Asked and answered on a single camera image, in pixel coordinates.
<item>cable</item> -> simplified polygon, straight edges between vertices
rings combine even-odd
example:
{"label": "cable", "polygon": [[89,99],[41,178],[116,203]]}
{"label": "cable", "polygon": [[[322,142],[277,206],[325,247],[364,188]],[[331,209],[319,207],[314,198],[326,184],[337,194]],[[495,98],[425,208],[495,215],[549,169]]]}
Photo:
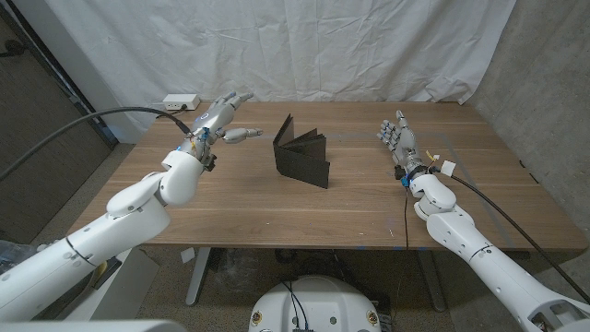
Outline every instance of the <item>cable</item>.
{"label": "cable", "polygon": [[409,249],[409,242],[407,239],[407,187],[406,187],[406,204],[404,205],[404,223],[406,224],[406,250]]}
{"label": "cable", "polygon": [[301,312],[303,313],[303,319],[305,320],[305,329],[306,330],[309,329],[310,326],[307,324],[307,316],[305,315],[305,311],[303,310],[303,307],[301,306],[301,302],[299,302],[299,299],[297,298],[297,295],[295,295],[295,293],[293,293],[293,289],[291,287],[287,286],[287,284],[284,281],[281,281],[281,283],[283,285],[285,285],[285,287],[287,287],[287,289],[291,293],[291,296],[295,298],[295,301],[297,301],[297,304],[299,305],[299,307],[301,308]]}
{"label": "cable", "polygon": [[293,302],[293,309],[295,309],[295,319],[296,319],[295,326],[297,328],[299,328],[299,315],[297,314],[297,306],[295,305],[295,300],[293,300],[293,292],[291,291],[291,288],[287,287],[287,289],[291,293],[291,301]]}
{"label": "cable", "polygon": [[510,222],[515,228],[516,230],[521,233],[521,235],[523,235],[525,237],[525,239],[531,243],[531,245],[533,245],[535,247],[535,249],[537,249],[537,251],[543,256],[543,258],[545,258],[546,261],[548,261],[551,266],[553,268],[555,268],[558,273],[565,279],[565,281],[567,281],[574,289],[575,291],[578,292],[578,294],[580,294],[580,296],[582,296],[582,298],[584,298],[584,300],[586,301],[586,303],[590,304],[590,297],[588,296],[588,294],[586,294],[581,288],[580,286],[578,286],[578,284],[575,283],[575,281],[572,280],[572,278],[570,278],[570,276],[567,275],[567,273],[565,273],[565,271],[563,271],[561,269],[561,267],[559,265],[557,265],[555,262],[553,262],[553,260],[549,257],[549,255],[547,255],[547,253],[545,252],[545,250],[543,250],[536,242],[535,240],[533,240],[530,236],[528,236],[528,234],[522,229],[520,228],[520,226],[518,226],[518,224],[516,223],[516,221],[514,221],[512,218],[510,218],[510,216],[508,216],[506,214],[506,212],[504,212],[500,207],[498,207],[494,202],[491,201],[491,199],[489,199],[487,196],[485,196],[482,192],[480,192],[476,187],[474,187],[471,184],[468,184],[467,182],[463,181],[462,179],[451,175],[451,178],[458,181],[459,183],[461,183],[462,185],[466,186],[467,188],[473,190],[476,194],[478,194],[481,198],[483,198],[486,202],[488,202],[488,204],[490,204],[493,208],[496,209],[496,211],[500,212],[500,214],[506,218],[506,220],[508,220],[508,222]]}
{"label": "cable", "polygon": [[144,112],[144,113],[160,114],[162,116],[165,116],[165,117],[173,120],[173,122],[176,123],[176,125],[178,125],[178,127],[181,128],[183,133],[185,133],[186,135],[191,134],[191,129],[188,126],[186,126],[186,124],[184,124],[181,120],[175,118],[174,116],[172,116],[164,111],[150,109],[147,107],[117,107],[117,108],[112,108],[109,110],[104,110],[104,111],[84,115],[81,118],[78,118],[75,121],[72,121],[71,123],[66,124],[63,127],[59,128],[58,130],[54,131],[52,134],[48,135],[41,142],[37,143],[36,146],[32,147],[29,151],[25,152],[25,154],[22,155],[20,158],[18,158],[17,161],[15,161],[12,165],[8,166],[7,169],[2,171],[2,174],[0,175],[0,182],[4,181],[4,179],[8,175],[10,175],[10,173],[12,173],[15,169],[18,168],[18,166],[22,165],[25,161],[27,161],[33,154],[35,154],[35,152],[39,151],[41,148],[43,148],[45,145],[47,145],[47,143],[58,138],[61,134],[68,131],[69,129],[71,129],[75,125],[81,124],[83,122],[86,122],[87,120],[94,119],[94,118],[102,116],[102,115],[112,114],[112,113],[125,113],[125,112]]}
{"label": "cable", "polygon": [[338,267],[338,270],[340,271],[340,276],[342,276],[342,281],[347,282],[347,278],[344,276],[344,270],[342,270],[342,265],[340,264],[340,260],[338,259],[338,256],[336,255],[336,250],[332,249],[332,255],[334,255],[334,259],[336,260],[336,266]]}
{"label": "cable", "polygon": [[[174,111],[174,112],[172,112],[172,113],[169,113],[169,114],[170,114],[170,115],[176,115],[176,114],[178,114],[178,113],[181,113],[182,111],[186,110],[186,107],[187,107],[187,106],[186,106],[186,104],[183,104],[183,106],[181,106],[181,109],[180,109],[180,110],[176,110],[176,111]],[[162,117],[162,116],[163,116],[163,115],[158,115],[158,116],[156,116],[156,119],[159,119],[159,118],[160,118],[160,117]]]}

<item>table leg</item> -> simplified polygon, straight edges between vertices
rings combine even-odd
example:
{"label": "table leg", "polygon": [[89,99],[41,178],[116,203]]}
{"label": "table leg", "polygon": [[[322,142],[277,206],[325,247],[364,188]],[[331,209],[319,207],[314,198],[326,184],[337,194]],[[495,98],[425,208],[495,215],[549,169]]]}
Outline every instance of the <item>table leg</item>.
{"label": "table leg", "polygon": [[431,297],[432,308],[441,313],[446,310],[441,282],[439,281],[431,251],[418,251],[418,261],[422,276],[426,281],[428,293]]}
{"label": "table leg", "polygon": [[207,262],[210,252],[211,248],[204,247],[199,248],[196,253],[195,269],[193,270],[191,284],[188,286],[188,292],[186,293],[186,305],[195,305],[199,298],[199,293],[205,282],[205,273],[207,272]]}

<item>white robotic arm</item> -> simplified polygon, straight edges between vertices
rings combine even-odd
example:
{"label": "white robotic arm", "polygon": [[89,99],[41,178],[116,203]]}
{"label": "white robotic arm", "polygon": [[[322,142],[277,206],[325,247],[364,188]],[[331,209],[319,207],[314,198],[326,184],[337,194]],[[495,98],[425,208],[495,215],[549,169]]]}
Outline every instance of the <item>white robotic arm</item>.
{"label": "white robotic arm", "polygon": [[[107,213],[0,276],[0,321],[29,320],[105,260],[160,234],[170,224],[166,205],[181,206],[196,193],[199,177],[215,166],[210,146],[262,134],[260,129],[223,130],[251,94],[218,98],[195,121],[184,142],[153,172],[115,195]],[[209,128],[215,128],[213,134]]]}
{"label": "white robotic arm", "polygon": [[414,209],[429,235],[469,264],[524,331],[590,330],[590,305],[549,290],[486,239],[456,204],[454,193],[422,163],[400,111],[397,119],[399,126],[384,121],[377,136],[403,167],[403,176],[397,168],[396,178],[419,198]]}

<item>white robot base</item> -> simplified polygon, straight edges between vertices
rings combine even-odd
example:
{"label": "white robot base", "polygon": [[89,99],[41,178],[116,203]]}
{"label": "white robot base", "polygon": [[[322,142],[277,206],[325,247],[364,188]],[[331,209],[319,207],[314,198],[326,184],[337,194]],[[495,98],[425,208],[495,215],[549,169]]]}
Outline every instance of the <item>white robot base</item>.
{"label": "white robot base", "polygon": [[346,282],[327,276],[304,276],[290,286],[301,307],[291,299],[289,289],[278,284],[254,306],[248,331],[297,330],[296,307],[300,331],[306,328],[306,317],[310,331],[381,332],[375,307]]}

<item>power strip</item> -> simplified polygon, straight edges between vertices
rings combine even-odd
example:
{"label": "power strip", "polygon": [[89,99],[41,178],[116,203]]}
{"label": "power strip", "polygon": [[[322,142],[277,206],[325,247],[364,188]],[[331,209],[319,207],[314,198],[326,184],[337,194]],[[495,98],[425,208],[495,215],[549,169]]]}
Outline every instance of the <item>power strip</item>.
{"label": "power strip", "polygon": [[201,100],[195,94],[169,94],[163,102],[168,111],[180,111],[181,109],[194,111]]}

